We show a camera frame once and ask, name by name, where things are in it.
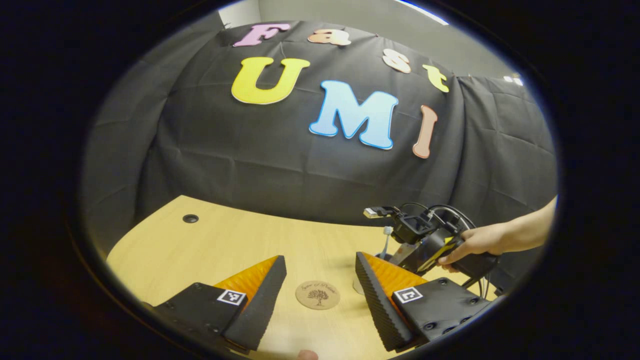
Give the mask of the black backdrop cloth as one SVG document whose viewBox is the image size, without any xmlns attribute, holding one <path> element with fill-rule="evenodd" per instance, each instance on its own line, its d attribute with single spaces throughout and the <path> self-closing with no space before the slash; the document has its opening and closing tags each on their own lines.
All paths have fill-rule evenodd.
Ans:
<svg viewBox="0 0 640 360">
<path fill-rule="evenodd" d="M 448 205 L 477 227 L 559 191 L 534 95 L 333 23 L 175 34 L 116 82 L 87 132 L 78 207 L 110 251 L 180 195 L 259 214 L 385 226 L 372 207 Z"/>
</svg>

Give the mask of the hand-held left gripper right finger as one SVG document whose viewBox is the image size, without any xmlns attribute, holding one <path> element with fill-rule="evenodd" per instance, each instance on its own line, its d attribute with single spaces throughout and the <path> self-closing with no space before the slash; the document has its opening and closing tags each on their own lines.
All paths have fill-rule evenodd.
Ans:
<svg viewBox="0 0 640 360">
<path fill-rule="evenodd" d="M 445 337 L 490 304 L 449 278 L 427 281 L 364 251 L 355 255 L 355 272 L 387 351 L 400 353 Z"/>
</svg>

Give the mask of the round cork coaster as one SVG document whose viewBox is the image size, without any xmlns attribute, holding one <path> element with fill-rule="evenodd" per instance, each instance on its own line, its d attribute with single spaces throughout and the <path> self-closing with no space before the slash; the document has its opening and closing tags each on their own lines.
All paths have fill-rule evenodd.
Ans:
<svg viewBox="0 0 640 360">
<path fill-rule="evenodd" d="M 337 287 L 326 281 L 309 280 L 298 285 L 295 298 L 308 309 L 329 310 L 339 304 L 341 294 Z"/>
</svg>

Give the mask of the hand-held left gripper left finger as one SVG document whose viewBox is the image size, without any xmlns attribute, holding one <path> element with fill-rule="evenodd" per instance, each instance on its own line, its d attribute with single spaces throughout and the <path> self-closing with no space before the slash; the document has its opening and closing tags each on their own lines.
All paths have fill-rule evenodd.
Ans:
<svg viewBox="0 0 640 360">
<path fill-rule="evenodd" d="M 194 282 L 151 312 L 204 349 L 256 351 L 286 276 L 285 257 L 272 256 L 217 284 Z"/>
</svg>

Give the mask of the light wooden desktop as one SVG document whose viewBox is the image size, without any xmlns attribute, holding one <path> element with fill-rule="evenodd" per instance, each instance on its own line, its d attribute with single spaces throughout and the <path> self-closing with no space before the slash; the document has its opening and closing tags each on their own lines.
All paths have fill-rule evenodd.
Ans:
<svg viewBox="0 0 640 360">
<path fill-rule="evenodd" d="M 183 216 L 195 214 L 196 223 Z M 318 360 L 387 360 L 364 296 L 352 287 L 355 255 L 384 248 L 382 227 L 282 218 L 178 196 L 128 231 L 106 262 L 140 301 L 159 305 L 188 285 L 215 285 L 273 256 L 286 277 L 254 360 L 294 360 L 302 349 Z M 337 287 L 339 304 L 309 309 L 295 291 L 305 281 Z"/>
</svg>

